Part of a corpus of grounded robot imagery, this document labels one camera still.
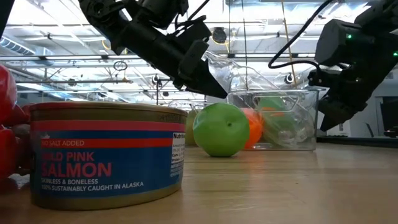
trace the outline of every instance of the nutrition facts label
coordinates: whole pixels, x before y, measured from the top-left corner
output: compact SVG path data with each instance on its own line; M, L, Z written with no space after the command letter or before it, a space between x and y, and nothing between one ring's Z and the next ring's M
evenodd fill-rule
M184 160L185 133L173 133L172 164Z

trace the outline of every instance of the wooden table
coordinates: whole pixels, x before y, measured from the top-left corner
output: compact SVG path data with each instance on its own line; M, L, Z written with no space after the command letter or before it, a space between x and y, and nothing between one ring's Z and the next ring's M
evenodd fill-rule
M398 223L394 149L319 144L315 152L245 151L217 159L188 148L181 191L94 212L33 206L26 180L0 196L0 223Z

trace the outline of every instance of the can lid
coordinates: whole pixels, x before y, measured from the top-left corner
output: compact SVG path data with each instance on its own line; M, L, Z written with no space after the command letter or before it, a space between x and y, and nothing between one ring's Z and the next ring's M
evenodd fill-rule
M170 108L166 106L147 105L142 103L110 103L110 102L50 102L37 103L30 106L31 111L35 110L57 110L57 109L118 109L118 110L142 110L142 111L158 111L164 113L174 113L187 116L187 112L177 108Z

